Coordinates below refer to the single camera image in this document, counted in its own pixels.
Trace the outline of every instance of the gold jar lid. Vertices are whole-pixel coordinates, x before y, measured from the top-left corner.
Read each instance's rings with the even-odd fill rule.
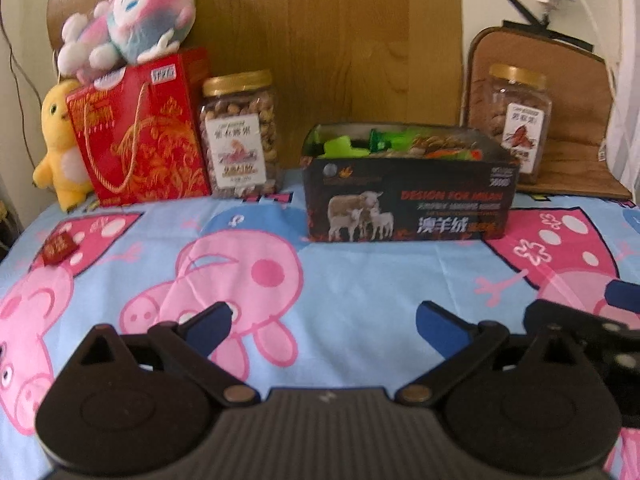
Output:
[[[242,72],[207,79],[202,85],[202,92],[206,97],[217,97],[235,92],[257,90],[258,88],[271,86],[272,82],[270,70]]]
[[[515,81],[523,85],[533,86],[533,88],[537,88],[538,90],[546,89],[546,76],[539,72],[533,72],[533,70],[527,70],[526,68],[496,63],[491,65],[489,74],[494,77],[499,77],[500,79],[506,79],[507,81]]]

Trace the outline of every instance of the bed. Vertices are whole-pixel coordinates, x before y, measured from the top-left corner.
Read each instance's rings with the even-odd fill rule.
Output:
[[[66,231],[79,245],[57,267],[39,256]],[[629,202],[517,195],[492,242],[311,244],[298,171],[259,200],[182,200],[63,215],[45,211],[0,265],[0,479],[49,470],[34,410],[87,331],[185,320],[217,300],[234,312],[211,359],[264,396],[272,386],[384,386],[442,360],[416,311],[433,300],[469,322],[522,332],[535,298],[640,328],[640,209]],[[640,434],[623,430],[606,467],[640,478]]]

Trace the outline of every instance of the sheep picture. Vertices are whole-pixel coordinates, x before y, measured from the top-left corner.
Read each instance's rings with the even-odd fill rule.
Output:
[[[370,212],[371,224],[373,225],[373,236],[371,241],[376,239],[376,232],[380,232],[380,239],[391,238],[394,232],[394,216],[391,213],[381,213],[377,207]]]
[[[353,242],[353,233],[360,225],[361,213],[362,209],[353,209],[346,215],[332,216],[329,220],[329,241],[332,241],[334,237],[336,241],[342,240],[340,229],[346,227],[349,231],[349,241]]]
[[[382,195],[381,192],[365,191],[360,195],[337,195],[332,197],[327,208],[329,224],[331,224],[333,217],[348,216],[351,211],[361,209],[358,239],[366,237],[367,227],[371,224],[370,211],[375,207],[380,208],[380,202],[378,201],[380,195]]]

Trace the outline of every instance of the gift bag handle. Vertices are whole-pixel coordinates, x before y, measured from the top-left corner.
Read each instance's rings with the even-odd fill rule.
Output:
[[[98,165],[95,162],[94,154],[91,151],[91,146],[89,145],[89,128],[87,127],[87,112],[89,109],[89,105],[84,105],[84,145],[86,146],[86,154],[89,159],[89,163],[91,164],[91,169],[94,170],[94,175],[100,181],[100,183],[109,191],[115,194],[119,194],[125,190],[125,188],[129,185],[131,181],[131,177],[133,176],[133,169],[136,165],[136,156],[138,155],[138,141],[140,137],[140,109],[142,108],[142,96],[145,93],[145,90],[148,88],[149,83],[144,83],[140,88],[140,95],[138,96],[138,106],[136,107],[136,119],[133,123],[133,146],[131,149],[131,163],[129,165],[129,171],[127,175],[124,177],[124,181],[118,187],[114,186],[111,182],[109,182],[102,172],[98,169]]]

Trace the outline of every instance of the snack jar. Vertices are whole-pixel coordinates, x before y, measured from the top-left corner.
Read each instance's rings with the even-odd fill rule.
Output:
[[[212,195],[245,198],[277,192],[282,172],[271,72],[213,77],[202,92],[200,134]]]
[[[546,76],[516,66],[491,65],[486,100],[486,133],[520,159],[520,182],[535,184],[551,115]]]

